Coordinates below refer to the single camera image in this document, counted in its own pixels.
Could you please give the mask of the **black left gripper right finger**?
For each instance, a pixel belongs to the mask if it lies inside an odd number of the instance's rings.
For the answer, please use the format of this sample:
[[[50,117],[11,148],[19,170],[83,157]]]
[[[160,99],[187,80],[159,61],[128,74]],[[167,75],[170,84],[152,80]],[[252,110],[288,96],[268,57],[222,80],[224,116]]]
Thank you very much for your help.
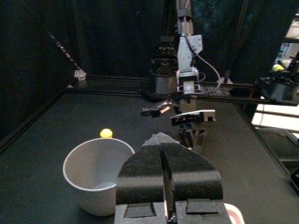
[[[163,144],[162,158],[175,224],[231,224],[220,173],[208,159],[178,143]]]

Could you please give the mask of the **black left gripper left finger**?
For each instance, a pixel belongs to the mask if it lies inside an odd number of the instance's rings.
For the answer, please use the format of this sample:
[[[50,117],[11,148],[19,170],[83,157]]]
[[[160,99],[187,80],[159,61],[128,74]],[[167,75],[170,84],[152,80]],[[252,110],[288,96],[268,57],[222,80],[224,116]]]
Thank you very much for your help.
[[[116,178],[115,224],[166,224],[164,147],[144,145]]]

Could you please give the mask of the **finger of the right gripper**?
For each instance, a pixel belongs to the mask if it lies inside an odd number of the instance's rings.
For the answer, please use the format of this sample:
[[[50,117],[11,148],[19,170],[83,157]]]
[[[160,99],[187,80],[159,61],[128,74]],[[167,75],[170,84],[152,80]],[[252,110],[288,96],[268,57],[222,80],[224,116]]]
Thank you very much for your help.
[[[194,131],[194,146],[192,150],[200,154],[203,150],[203,142],[207,136],[207,130],[204,128],[199,128]]]
[[[180,138],[182,145],[184,145],[187,148],[191,148],[192,147],[192,130],[186,129],[184,127],[180,127],[179,138]]]

